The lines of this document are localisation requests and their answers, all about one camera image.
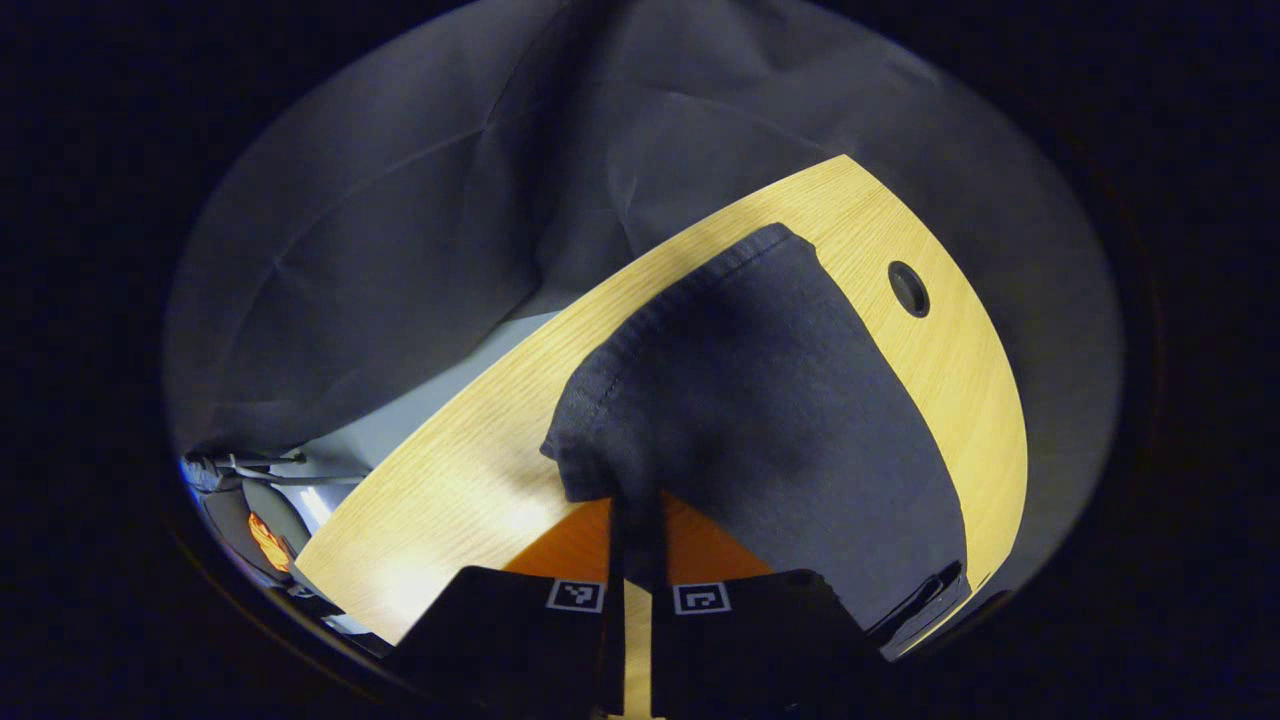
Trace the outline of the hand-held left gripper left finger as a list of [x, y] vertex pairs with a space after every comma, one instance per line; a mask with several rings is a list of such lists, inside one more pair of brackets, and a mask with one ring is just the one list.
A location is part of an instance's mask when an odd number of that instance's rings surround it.
[[625, 711], [625, 583], [609, 500], [584, 503], [539, 539], [562, 559], [582, 539], [593, 566], [552, 574], [460, 569], [387, 656], [415, 689], [461, 717], [609, 717]]

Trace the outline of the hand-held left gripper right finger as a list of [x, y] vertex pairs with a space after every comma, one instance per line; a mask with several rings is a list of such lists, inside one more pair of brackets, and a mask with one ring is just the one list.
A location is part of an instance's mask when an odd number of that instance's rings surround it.
[[863, 719], [893, 674], [826, 579], [772, 571], [705, 514], [660, 495], [650, 712], [662, 719]]

